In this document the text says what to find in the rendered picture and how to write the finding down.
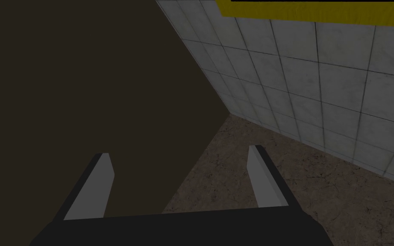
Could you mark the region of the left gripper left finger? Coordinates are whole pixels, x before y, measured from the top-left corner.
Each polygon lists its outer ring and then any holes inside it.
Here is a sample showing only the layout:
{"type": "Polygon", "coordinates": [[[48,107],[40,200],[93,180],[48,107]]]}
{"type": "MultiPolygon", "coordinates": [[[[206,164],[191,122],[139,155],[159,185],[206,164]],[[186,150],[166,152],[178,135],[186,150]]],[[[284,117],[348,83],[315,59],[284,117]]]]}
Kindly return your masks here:
{"type": "Polygon", "coordinates": [[[109,154],[95,154],[53,220],[103,218],[114,176],[109,154]]]}

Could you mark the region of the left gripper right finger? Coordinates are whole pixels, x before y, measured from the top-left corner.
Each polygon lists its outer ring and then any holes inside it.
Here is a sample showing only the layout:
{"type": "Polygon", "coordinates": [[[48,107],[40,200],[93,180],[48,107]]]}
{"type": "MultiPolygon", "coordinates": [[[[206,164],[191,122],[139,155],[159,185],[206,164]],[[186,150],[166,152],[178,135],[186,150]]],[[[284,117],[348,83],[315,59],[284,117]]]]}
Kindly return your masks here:
{"type": "Polygon", "coordinates": [[[262,145],[249,146],[247,172],[259,208],[286,206],[301,210],[299,202],[262,145]]]}

